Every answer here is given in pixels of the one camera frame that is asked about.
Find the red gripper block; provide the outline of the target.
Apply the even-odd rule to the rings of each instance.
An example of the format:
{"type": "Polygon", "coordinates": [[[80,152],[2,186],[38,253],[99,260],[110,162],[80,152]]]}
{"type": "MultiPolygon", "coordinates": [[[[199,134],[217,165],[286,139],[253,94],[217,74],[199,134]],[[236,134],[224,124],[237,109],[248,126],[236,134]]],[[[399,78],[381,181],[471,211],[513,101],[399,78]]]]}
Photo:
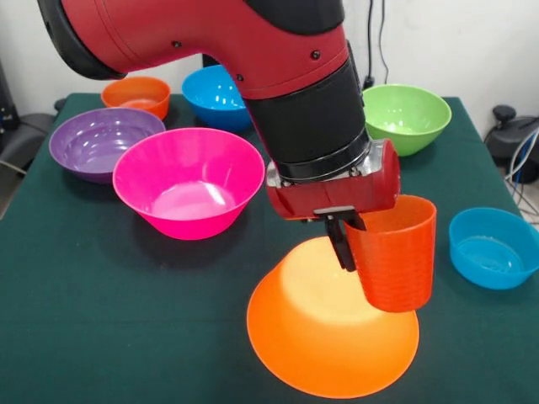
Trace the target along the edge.
{"type": "Polygon", "coordinates": [[[354,272],[353,253],[340,222],[364,231],[366,225],[358,213],[392,208],[400,193],[400,164],[391,141],[374,140],[363,161],[324,181],[286,182],[270,162],[266,189],[270,203],[284,219],[322,221],[341,268],[354,272]]]}

